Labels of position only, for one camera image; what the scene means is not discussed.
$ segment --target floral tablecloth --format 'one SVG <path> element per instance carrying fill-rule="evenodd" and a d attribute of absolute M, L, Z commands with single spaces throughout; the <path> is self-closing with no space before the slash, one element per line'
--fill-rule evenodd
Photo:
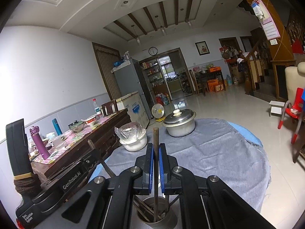
<path fill-rule="evenodd" d="M 49 153 L 51 154 L 50 157 L 48 157 L 46 160 L 42 158 L 41 155 L 36 157 L 33 161 L 43 164 L 51 164 L 53 163 L 58 157 L 60 157 L 66 150 L 68 150 L 71 146 L 73 146 L 76 142 L 81 140 L 84 136 L 86 136 L 88 133 L 92 132 L 95 128 L 97 128 L 99 125 L 103 124 L 105 121 L 109 120 L 112 116 L 115 114 L 111 114 L 107 117 L 100 118 L 95 125 L 88 126 L 85 125 L 84 129 L 78 133 L 75 133 L 71 130 L 68 130 L 63 133 L 63 136 L 66 138 L 63 141 L 63 144 L 65 147 L 57 150 L 55 147 L 51 148 L 49 150 Z"/>

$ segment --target lid knob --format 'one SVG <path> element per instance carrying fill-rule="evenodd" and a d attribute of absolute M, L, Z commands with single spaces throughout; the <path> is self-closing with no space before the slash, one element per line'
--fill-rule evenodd
<path fill-rule="evenodd" d="M 178 116 L 178 115 L 181 115 L 181 114 L 182 114 L 182 112 L 180 112 L 180 109 L 176 109 L 176 110 L 173 111 L 174 116 Z"/>

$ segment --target red chair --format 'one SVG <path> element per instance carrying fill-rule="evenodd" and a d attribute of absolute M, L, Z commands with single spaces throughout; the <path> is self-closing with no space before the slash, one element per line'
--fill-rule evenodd
<path fill-rule="evenodd" d="M 283 110 L 283 113 L 282 113 L 282 117 L 281 117 L 280 123 L 278 125 L 278 129 L 281 129 L 282 124 L 283 124 L 283 120 L 284 120 L 284 117 L 285 117 L 285 113 L 287 113 L 292 118 L 293 123 L 294 123 L 295 119 L 299 120 L 298 121 L 298 126 L 296 127 L 295 133 L 294 133 L 294 135 L 291 139 L 292 144 L 295 143 L 296 137 L 298 136 L 298 132 L 300 130 L 301 123 L 302 123 L 302 120 L 303 120 L 303 109 L 300 107 L 300 104 L 303 104 L 303 99 L 301 97 L 302 94 L 303 94 L 303 91 L 304 91 L 304 89 L 297 88 L 293 105 L 292 105 L 291 101 L 287 101 L 285 103 L 284 110 Z M 296 109 L 298 111 L 298 114 L 292 113 L 292 111 L 291 111 L 292 109 Z"/>

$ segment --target gray refrigerator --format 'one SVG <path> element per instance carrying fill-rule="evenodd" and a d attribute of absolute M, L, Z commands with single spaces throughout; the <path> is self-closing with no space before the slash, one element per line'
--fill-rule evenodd
<path fill-rule="evenodd" d="M 151 109 L 155 104 L 154 93 L 146 84 L 139 62 L 135 59 L 130 59 L 129 62 L 113 69 L 121 95 L 138 91 L 147 116 L 151 119 Z"/>

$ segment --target striped curtain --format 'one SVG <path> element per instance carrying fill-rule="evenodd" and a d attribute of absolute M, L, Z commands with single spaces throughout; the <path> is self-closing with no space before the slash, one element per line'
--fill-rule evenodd
<path fill-rule="evenodd" d="M 97 43 L 92 43 L 92 45 L 110 100 L 120 98 L 120 89 L 114 74 L 111 73 L 113 63 L 121 60 L 119 51 Z"/>

